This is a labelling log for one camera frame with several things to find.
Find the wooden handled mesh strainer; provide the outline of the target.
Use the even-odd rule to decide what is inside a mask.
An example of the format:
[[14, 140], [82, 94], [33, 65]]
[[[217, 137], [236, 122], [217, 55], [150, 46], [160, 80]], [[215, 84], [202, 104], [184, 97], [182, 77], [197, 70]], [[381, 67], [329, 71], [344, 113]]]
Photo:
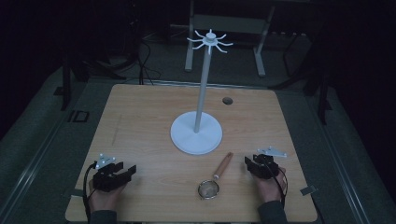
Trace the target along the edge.
[[217, 181], [221, 178], [232, 158], [233, 153], [229, 152], [219, 164], [212, 178], [204, 180], [199, 184], [197, 192], [201, 199], [209, 200], [217, 197], [219, 194], [219, 184]]

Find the person's right hand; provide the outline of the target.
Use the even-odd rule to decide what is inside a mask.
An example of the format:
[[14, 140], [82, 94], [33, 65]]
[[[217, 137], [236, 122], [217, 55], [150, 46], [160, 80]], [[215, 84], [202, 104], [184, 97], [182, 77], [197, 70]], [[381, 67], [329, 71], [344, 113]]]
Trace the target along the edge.
[[283, 193], [287, 186], [285, 173], [286, 169], [280, 167], [276, 178], [261, 179], [254, 176], [254, 181], [263, 203], [282, 201]]

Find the grey metal desk frame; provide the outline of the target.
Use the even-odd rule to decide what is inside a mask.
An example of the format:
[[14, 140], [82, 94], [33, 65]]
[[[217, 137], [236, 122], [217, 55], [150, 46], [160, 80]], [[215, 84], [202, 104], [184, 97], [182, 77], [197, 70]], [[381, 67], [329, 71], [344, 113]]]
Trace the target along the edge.
[[231, 17], [220, 15], [198, 14], [195, 12], [195, 1], [190, 0], [189, 34], [188, 39], [196, 35], [197, 30], [220, 31], [225, 33], [259, 35], [260, 41], [253, 48], [253, 56], [259, 77], [266, 75], [262, 49], [269, 33], [270, 24], [275, 14], [275, 6], [270, 6], [264, 13], [265, 19], [253, 19], [244, 17]]

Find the person's left hand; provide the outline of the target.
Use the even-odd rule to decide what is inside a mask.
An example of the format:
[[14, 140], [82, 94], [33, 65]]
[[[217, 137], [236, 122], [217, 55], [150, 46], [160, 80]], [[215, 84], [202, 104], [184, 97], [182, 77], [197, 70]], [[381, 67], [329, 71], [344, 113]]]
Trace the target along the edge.
[[125, 185], [118, 187], [116, 189], [111, 190], [110, 192], [101, 191], [99, 189], [95, 189], [93, 187], [92, 181], [89, 182], [90, 195], [89, 195], [89, 206], [91, 212], [96, 211], [115, 211], [119, 197], [123, 190], [125, 189]]

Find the black metal stand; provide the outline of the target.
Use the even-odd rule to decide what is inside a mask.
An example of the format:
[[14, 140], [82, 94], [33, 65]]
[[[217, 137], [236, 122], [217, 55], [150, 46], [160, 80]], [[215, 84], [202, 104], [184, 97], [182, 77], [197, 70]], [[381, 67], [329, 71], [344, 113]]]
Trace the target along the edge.
[[62, 66], [62, 85], [57, 87], [54, 92], [54, 95], [63, 98], [61, 106], [62, 111], [66, 110], [71, 101], [72, 76], [75, 76], [75, 79], [80, 82], [86, 82], [89, 79], [84, 62], [80, 59], [76, 59], [73, 55], [65, 54], [63, 56]]

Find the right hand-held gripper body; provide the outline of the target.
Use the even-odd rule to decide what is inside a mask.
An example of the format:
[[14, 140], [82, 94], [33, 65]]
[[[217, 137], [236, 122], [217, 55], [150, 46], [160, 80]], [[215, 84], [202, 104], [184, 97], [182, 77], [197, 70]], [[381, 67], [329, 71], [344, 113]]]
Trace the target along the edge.
[[276, 177], [279, 174], [279, 166], [275, 162], [275, 158], [286, 158], [287, 153], [280, 151], [275, 147], [259, 148], [257, 152], [257, 155], [262, 154], [265, 156], [265, 163], [258, 164], [253, 161], [257, 165], [257, 171], [254, 175], [263, 179]]

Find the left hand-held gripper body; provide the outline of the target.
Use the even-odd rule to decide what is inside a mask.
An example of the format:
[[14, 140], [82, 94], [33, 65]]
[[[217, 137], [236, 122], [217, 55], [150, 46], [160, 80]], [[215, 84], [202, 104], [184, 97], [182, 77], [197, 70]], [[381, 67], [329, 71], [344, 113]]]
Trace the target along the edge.
[[93, 187], [95, 189], [110, 192], [127, 184], [120, 181], [120, 174], [122, 174], [120, 171], [113, 175], [108, 172], [108, 165], [110, 163], [116, 163], [116, 158], [109, 157], [103, 153], [99, 155], [99, 159], [95, 164], [96, 173], [93, 175]]

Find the white hook stand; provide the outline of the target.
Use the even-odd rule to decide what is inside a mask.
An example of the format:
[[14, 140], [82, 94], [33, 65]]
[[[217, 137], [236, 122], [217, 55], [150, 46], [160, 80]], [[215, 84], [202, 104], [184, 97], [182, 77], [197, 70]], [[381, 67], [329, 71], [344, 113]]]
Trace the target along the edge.
[[205, 48], [197, 108], [195, 111], [179, 115], [172, 123], [170, 137], [173, 144], [182, 152], [190, 155], [205, 155], [215, 150], [223, 136], [220, 123], [212, 115], [204, 111], [205, 94], [209, 76], [212, 51], [217, 49], [226, 53], [221, 46], [232, 46], [233, 43], [223, 43], [225, 35], [217, 36], [211, 29], [205, 35], [195, 32], [198, 39], [188, 37], [190, 43], [199, 43], [192, 49]]

